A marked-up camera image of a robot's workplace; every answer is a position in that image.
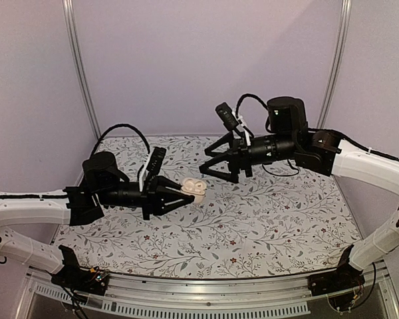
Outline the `white earbud charging case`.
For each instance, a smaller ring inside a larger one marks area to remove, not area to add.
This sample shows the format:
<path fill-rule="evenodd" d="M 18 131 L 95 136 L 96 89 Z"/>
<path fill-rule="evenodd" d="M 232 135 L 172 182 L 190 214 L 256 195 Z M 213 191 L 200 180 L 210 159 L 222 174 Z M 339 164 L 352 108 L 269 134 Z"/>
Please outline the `white earbud charging case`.
<path fill-rule="evenodd" d="M 205 198 L 207 185 L 204 181 L 192 177 L 182 180 L 181 192 L 195 197 L 194 203 L 201 203 Z"/>

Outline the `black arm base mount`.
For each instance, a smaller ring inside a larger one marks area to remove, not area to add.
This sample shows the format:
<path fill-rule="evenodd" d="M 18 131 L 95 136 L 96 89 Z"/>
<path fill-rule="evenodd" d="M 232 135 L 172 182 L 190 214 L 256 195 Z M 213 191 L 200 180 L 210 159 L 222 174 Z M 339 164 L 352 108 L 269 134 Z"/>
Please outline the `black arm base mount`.
<path fill-rule="evenodd" d="M 349 264 L 351 249 L 349 247 L 343 252 L 335 270 L 312 274 L 307 278 L 308 289 L 313 296 L 338 292 L 365 283 L 363 271 L 356 270 Z"/>

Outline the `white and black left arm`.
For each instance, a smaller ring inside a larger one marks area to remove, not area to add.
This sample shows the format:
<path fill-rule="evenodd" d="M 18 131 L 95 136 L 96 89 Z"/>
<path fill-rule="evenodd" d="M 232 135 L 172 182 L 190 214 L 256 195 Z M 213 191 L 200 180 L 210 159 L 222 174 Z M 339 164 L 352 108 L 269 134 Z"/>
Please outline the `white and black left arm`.
<path fill-rule="evenodd" d="M 72 249 L 58 248 L 16 233 L 13 225 L 84 226 L 103 218 L 105 207 L 140 208 L 142 216 L 162 216 L 194 202 L 182 186 L 161 176 L 163 155 L 153 158 L 145 181 L 130 181 L 110 152 L 83 162 L 84 179 L 74 187 L 44 193 L 0 192 L 0 256 L 58 274 L 71 288 L 86 281 Z"/>

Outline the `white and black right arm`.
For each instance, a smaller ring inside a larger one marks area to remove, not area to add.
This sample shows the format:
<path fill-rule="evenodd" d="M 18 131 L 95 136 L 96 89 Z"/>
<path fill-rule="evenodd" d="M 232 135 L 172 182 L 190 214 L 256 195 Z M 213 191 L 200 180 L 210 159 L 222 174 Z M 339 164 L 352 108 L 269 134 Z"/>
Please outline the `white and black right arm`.
<path fill-rule="evenodd" d="M 200 173 L 238 183 L 239 173 L 252 175 L 254 165 L 294 160 L 296 165 L 325 176 L 347 177 L 399 196 L 399 158 L 366 148 L 336 130 L 310 128 L 304 102 L 290 96 L 261 103 L 267 112 L 266 136 L 254 136 L 226 103 L 215 109 L 228 133 L 205 149 L 209 160 Z M 331 284 L 344 290 L 374 261 L 399 246 L 399 208 L 371 235 L 343 251 Z"/>

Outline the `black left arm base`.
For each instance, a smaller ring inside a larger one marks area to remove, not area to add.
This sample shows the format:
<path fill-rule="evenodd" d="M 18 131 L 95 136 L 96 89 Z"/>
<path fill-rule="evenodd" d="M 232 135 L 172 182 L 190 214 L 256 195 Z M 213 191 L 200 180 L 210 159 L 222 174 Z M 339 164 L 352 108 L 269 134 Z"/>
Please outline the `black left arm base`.
<path fill-rule="evenodd" d="M 51 282 L 63 288 L 104 296 L 109 282 L 109 272 L 98 266 L 82 268 L 74 251 L 60 245 L 62 267 L 51 273 Z"/>

